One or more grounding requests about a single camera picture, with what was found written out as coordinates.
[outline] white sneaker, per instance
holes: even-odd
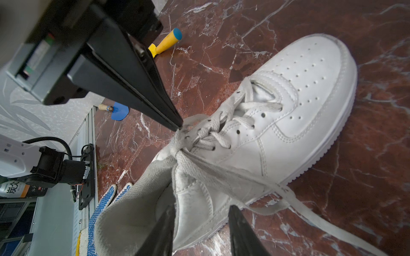
[[[287,46],[212,116],[190,131],[185,122],[131,190],[102,212],[95,226],[98,255],[133,255],[173,203],[173,249],[191,247],[226,224],[231,204],[247,207],[272,192],[283,199],[251,210],[273,214],[291,205],[338,239],[385,255],[315,215],[285,186],[336,140],[356,84],[356,64],[338,39],[314,34]]]

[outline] yellow tool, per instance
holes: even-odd
[[[169,34],[159,43],[156,47],[153,43],[148,47],[153,57],[161,52],[169,49],[171,46],[176,44],[179,40],[182,39],[181,30],[174,28]]]

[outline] white rubber sole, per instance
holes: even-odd
[[[351,91],[349,92],[349,101],[347,102],[346,105],[344,105],[344,109],[345,109],[344,114],[343,114],[342,118],[339,119],[339,122],[335,126],[335,129],[333,130],[332,134],[328,137],[328,139],[319,147],[319,149],[316,151],[316,153],[305,164],[303,164],[298,170],[293,172],[283,182],[281,182],[282,185],[289,184],[291,181],[295,180],[297,177],[301,176],[304,172],[309,170],[317,161],[320,160],[320,158],[323,157],[323,155],[335,143],[335,141],[337,140],[337,138],[340,135],[341,131],[343,130],[344,125],[346,124],[347,118],[350,116],[350,113],[352,112],[353,103],[354,103],[354,100],[355,100],[355,93],[356,93],[357,76],[358,76],[358,74],[356,72],[355,79],[354,79],[354,84],[352,86]],[[248,201],[247,205],[250,205],[250,204],[256,202],[257,200],[259,200],[261,198],[264,198],[265,196],[267,196],[271,193],[272,193],[272,191],[265,192],[263,195]],[[221,230],[227,223],[228,223],[228,218],[225,218],[224,220],[222,220],[216,226],[216,228],[211,233],[209,233],[208,235],[206,235],[203,238],[199,239],[198,241],[193,242],[193,243],[191,243],[187,246],[184,246],[184,247],[182,247],[178,250],[183,250],[183,249],[186,249],[186,248],[193,247],[193,246],[197,245],[198,243],[203,242],[203,241],[211,238],[216,232]]]

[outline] shoelace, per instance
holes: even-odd
[[[336,237],[339,240],[347,242],[353,246],[362,248],[368,252],[373,253],[376,256],[387,256],[386,253],[364,241],[363,239],[327,222],[312,212],[307,206],[299,201],[293,191],[284,185],[278,184],[276,181],[269,177],[259,177],[246,170],[219,166],[208,162],[206,159],[198,157],[190,152],[192,147],[200,147],[207,150],[213,150],[215,145],[213,142],[206,140],[205,138],[212,135],[218,143],[225,148],[230,148],[230,142],[226,138],[219,134],[219,126],[223,122],[237,121],[241,125],[244,125],[248,129],[253,129],[253,121],[250,118],[234,117],[233,113],[235,109],[249,110],[252,108],[261,108],[264,111],[277,112],[281,111],[282,106],[274,102],[252,102],[253,90],[251,81],[245,78],[242,83],[245,91],[245,100],[235,106],[234,99],[230,98],[224,102],[221,106],[220,112],[215,113],[208,119],[208,123],[205,124],[200,131],[198,131],[198,138],[193,143],[188,143],[186,134],[188,132],[187,127],[191,126],[193,122],[199,121],[204,115],[197,115],[187,118],[184,122],[184,127],[175,133],[175,136],[170,142],[171,156],[162,161],[154,161],[151,163],[152,168],[156,168],[157,164],[163,165],[169,163],[173,168],[178,165],[180,170],[185,174],[197,179],[206,186],[211,186],[217,190],[227,194],[231,198],[237,200],[242,207],[247,208],[255,213],[261,215],[272,215],[286,208],[292,207],[306,221],[311,222],[313,225],[323,230],[324,232]],[[249,182],[255,185],[262,185],[265,187],[265,191],[271,191],[282,197],[282,199],[276,202],[274,205],[262,208],[253,208],[246,205],[246,203],[239,198],[232,189],[232,183],[244,183]]]

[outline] red marble table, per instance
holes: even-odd
[[[359,69],[353,112],[329,152],[289,186],[331,223],[391,256],[410,255],[409,1],[169,0],[161,20],[156,43],[171,28],[183,33],[156,58],[183,118],[212,114],[243,77],[300,37],[344,41]],[[112,183],[135,183],[173,135],[135,110],[120,122],[103,111],[95,118],[99,195]],[[369,255],[290,210],[243,213],[272,255]],[[176,255],[230,255],[228,227]]]

